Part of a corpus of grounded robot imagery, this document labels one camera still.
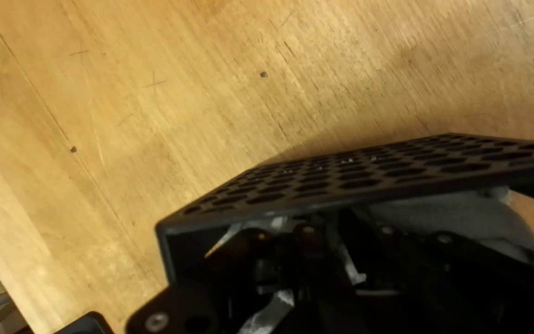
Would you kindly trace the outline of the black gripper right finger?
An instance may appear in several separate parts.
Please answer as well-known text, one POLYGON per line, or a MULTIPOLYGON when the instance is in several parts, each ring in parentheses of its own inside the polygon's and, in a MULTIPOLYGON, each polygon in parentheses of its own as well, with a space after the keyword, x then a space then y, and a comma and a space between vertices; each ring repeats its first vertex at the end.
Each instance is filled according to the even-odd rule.
POLYGON ((369 334, 534 334, 534 266, 450 231, 367 229, 369 334))

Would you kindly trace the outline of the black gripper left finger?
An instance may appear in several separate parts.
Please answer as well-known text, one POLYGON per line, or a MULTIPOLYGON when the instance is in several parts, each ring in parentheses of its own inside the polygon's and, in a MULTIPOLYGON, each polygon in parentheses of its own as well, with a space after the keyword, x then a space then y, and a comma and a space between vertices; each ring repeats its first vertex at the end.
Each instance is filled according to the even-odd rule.
POLYGON ((126 334, 326 334, 339 237, 322 224, 244 227, 172 276, 126 334))

